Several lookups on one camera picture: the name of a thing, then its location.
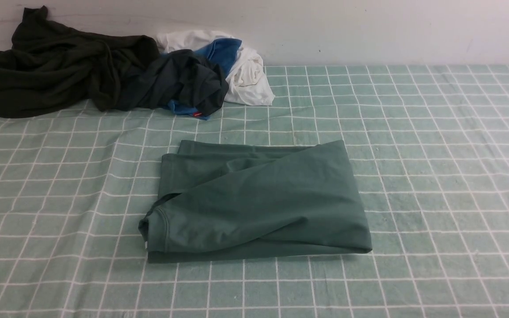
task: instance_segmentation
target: crumpled clothes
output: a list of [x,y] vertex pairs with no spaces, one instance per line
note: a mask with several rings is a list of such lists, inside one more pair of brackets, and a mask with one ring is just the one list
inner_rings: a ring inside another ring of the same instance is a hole
[[[224,32],[208,30],[157,34],[157,40],[166,53],[180,49],[197,50],[218,38],[234,37]],[[262,57],[244,43],[237,52],[236,62],[226,81],[229,84],[229,91],[225,96],[227,102],[270,106],[274,101],[274,93],[264,73]]]

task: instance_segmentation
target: garment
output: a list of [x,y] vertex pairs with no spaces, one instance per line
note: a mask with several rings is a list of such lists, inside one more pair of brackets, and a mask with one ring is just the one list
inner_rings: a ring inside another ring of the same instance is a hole
[[[190,49],[197,50],[218,38],[234,38],[219,31],[190,30],[183,32],[160,33],[157,40],[164,52]],[[237,52],[237,59],[227,78],[229,91],[225,101],[245,105],[272,105],[274,94],[264,74],[262,57],[244,43]]]
[[[235,63],[237,50],[241,43],[242,41],[236,38],[218,38],[194,53],[206,57],[212,63],[218,64],[224,76],[227,76]],[[195,107],[181,104],[174,99],[169,101],[168,105],[162,107],[171,110],[176,115],[192,115],[199,119],[209,119],[209,116],[201,115],[201,112]]]
[[0,52],[0,117],[32,117],[91,98],[113,107],[130,67],[145,68],[159,56],[153,38],[81,32],[46,20],[48,9],[25,8]]
[[227,77],[235,64],[237,52],[242,43],[238,38],[218,38],[196,50],[195,53],[206,57],[212,63],[218,64],[225,77]]
[[183,140],[162,156],[139,223],[149,262],[368,253],[370,231],[343,141],[315,147]]
[[162,54],[145,71],[131,68],[115,109],[154,109],[178,101],[180,106],[187,106],[178,109],[180,114],[209,116],[223,105],[228,91],[224,79],[219,65],[191,50]]

